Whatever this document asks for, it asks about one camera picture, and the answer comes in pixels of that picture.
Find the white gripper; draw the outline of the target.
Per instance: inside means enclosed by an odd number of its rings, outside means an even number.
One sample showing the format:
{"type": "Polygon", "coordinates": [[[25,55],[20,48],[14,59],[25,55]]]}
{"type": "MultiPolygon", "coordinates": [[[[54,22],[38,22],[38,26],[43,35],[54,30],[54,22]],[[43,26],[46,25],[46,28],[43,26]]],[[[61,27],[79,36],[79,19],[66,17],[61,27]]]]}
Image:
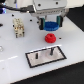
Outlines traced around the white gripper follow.
{"type": "MultiPolygon", "coordinates": [[[[34,17],[39,18],[40,16],[47,17],[48,15],[60,14],[65,17],[69,12],[67,8],[67,0],[33,0],[33,6],[35,12],[34,17]]],[[[59,27],[62,27],[62,17],[56,17],[56,23],[59,27]]],[[[45,19],[39,19],[39,29],[44,30],[45,19]]]]}

